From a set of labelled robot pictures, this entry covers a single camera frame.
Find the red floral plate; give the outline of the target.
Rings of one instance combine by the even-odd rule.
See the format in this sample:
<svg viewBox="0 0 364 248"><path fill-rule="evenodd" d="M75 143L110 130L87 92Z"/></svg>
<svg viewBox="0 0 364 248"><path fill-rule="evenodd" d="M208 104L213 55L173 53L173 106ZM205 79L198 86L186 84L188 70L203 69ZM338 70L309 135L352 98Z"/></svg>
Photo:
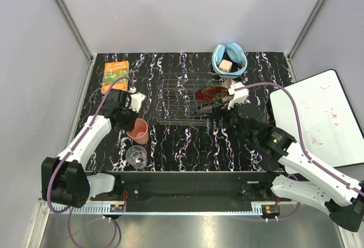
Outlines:
<svg viewBox="0 0 364 248"><path fill-rule="evenodd" d="M228 89L223 86L206 86L195 93L195 97L202 101L217 101L227 96Z"/></svg>

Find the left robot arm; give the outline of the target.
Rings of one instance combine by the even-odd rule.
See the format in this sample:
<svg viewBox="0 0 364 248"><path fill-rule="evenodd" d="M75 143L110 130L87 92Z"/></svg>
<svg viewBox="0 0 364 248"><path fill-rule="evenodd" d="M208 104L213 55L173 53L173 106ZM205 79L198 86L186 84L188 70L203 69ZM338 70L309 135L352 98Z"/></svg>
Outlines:
<svg viewBox="0 0 364 248"><path fill-rule="evenodd" d="M95 114L88 117L73 141L55 158L41 164L42 198L51 211L53 204L81 208L91 198L104 194L110 200L122 196L123 186L110 173L87 175L85 167L100 142L113 128L131 131L146 96L114 90L106 93Z"/></svg>

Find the clear glass bowl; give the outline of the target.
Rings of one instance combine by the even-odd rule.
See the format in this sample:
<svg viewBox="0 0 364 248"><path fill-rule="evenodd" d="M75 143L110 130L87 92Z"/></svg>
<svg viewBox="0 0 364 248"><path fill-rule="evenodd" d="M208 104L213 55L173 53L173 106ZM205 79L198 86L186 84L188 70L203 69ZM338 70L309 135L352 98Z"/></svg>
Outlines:
<svg viewBox="0 0 364 248"><path fill-rule="evenodd" d="M197 116L207 116L207 115L212 115L214 113L217 112L217 110L221 107L220 104L214 104L214 105L207 105L207 106L203 106L201 108L198 109L198 111L196 112Z"/></svg>

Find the pink plastic cup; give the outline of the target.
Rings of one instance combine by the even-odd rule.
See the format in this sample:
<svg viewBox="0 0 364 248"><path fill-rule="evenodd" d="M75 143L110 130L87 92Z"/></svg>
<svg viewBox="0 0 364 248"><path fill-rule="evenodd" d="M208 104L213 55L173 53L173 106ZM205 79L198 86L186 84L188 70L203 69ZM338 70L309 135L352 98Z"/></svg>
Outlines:
<svg viewBox="0 0 364 248"><path fill-rule="evenodd" d="M128 137L137 144L146 144L149 139L148 124L145 120L137 118L135 120L134 128L126 132Z"/></svg>

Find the brown floral patterned bowl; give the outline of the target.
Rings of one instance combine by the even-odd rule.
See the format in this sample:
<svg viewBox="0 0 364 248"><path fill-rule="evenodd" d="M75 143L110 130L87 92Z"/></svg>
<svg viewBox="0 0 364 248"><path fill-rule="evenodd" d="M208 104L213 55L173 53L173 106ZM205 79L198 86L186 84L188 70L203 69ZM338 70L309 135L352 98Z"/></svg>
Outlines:
<svg viewBox="0 0 364 248"><path fill-rule="evenodd" d="M242 83L238 82L238 81L234 81L233 79L227 78L222 82L221 86L226 89L230 89L231 87L239 88L242 86Z"/></svg>

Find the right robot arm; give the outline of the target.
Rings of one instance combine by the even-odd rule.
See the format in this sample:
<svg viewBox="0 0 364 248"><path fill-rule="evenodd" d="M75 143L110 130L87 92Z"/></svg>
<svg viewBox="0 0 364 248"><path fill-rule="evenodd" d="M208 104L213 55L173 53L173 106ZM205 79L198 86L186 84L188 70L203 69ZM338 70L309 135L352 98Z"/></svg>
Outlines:
<svg viewBox="0 0 364 248"><path fill-rule="evenodd" d="M305 177L304 181L293 181L279 173L267 173L258 186L262 199L292 199L324 212L345 230L359 231L363 223L363 182L311 156L292 135L266 123L257 108L237 104L229 109L214 104L208 117L213 126L221 122L223 127L234 129L261 154Z"/></svg>

